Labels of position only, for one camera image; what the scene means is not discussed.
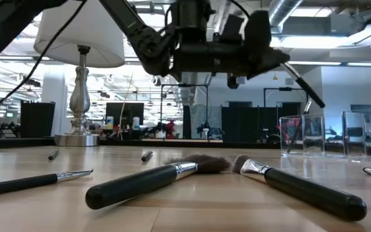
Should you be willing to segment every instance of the brush bristles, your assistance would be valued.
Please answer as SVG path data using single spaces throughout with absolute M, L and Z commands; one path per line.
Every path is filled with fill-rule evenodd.
M 250 157 L 246 155 L 239 155 L 233 164 L 233 172 L 240 174 L 241 168 L 248 159 L 250 159 Z
M 197 173 L 220 173 L 230 168 L 230 162 L 224 157 L 213 157 L 210 155 L 193 154 L 179 158 L 169 158 L 164 164 L 176 162 L 194 162 L 198 164 Z

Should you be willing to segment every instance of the silver lamp base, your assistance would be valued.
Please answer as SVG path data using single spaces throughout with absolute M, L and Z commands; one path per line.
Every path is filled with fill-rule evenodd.
M 100 144 L 99 135 L 55 135 L 56 146 L 88 147 Z

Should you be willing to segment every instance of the wooden tabletop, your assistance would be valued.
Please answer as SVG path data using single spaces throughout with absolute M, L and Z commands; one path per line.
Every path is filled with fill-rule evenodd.
M 49 154 L 60 154 L 48 162 Z M 141 155 L 154 151 L 147 163 Z M 368 214 L 344 222 L 302 201 L 244 176 L 192 175 L 119 205 L 91 210 L 89 187 L 162 165 L 168 157 L 190 153 L 238 155 L 256 159 L 361 197 Z M 0 150 L 0 181 L 67 170 L 94 168 L 91 176 L 0 195 L 0 231 L 371 231 L 371 161 L 280 157 L 279 150 L 202 148 L 16 148 Z

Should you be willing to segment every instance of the lamp stand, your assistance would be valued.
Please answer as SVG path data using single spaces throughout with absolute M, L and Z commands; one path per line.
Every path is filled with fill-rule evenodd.
M 70 109 L 74 118 L 71 120 L 71 130 L 65 135 L 55 135 L 55 145 L 57 146 L 98 146 L 100 137 L 92 135 L 86 128 L 85 113 L 90 109 L 90 96 L 87 89 L 87 76 L 89 70 L 86 67 L 87 54 L 90 52 L 89 46 L 78 45 L 80 52 L 80 64 L 75 69 L 75 87 L 70 99 Z

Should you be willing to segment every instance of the white lampshade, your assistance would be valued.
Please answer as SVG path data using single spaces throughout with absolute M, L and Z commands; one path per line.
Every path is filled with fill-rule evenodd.
M 34 49 L 41 53 L 60 27 L 71 17 L 80 1 L 45 10 Z M 58 36 L 46 56 L 68 64 L 79 65 L 77 45 L 90 46 L 86 66 L 114 68 L 124 65 L 124 41 L 117 26 L 99 0 L 87 0 L 81 11 Z

